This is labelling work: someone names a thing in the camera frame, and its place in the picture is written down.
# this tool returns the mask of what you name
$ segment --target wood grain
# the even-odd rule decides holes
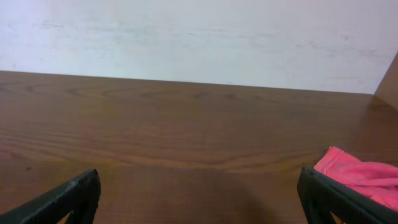
[[[329,146],[398,165],[371,95],[0,72],[0,105],[0,212],[97,168],[95,223],[305,223]]]

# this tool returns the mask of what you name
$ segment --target white wall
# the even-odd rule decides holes
[[[396,0],[2,0],[0,70],[373,93]]]

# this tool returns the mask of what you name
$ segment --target pink cloth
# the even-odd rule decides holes
[[[362,162],[330,147],[315,170],[398,212],[398,168],[380,162]]]

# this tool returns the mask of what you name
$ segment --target wooden table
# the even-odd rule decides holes
[[[1,213],[97,168],[95,223],[305,223],[329,146],[398,166],[371,95],[0,72],[0,105]]]

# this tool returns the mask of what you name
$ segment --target pink fabric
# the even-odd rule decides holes
[[[330,147],[314,169],[398,211],[398,168],[380,162],[361,162],[337,147]]]

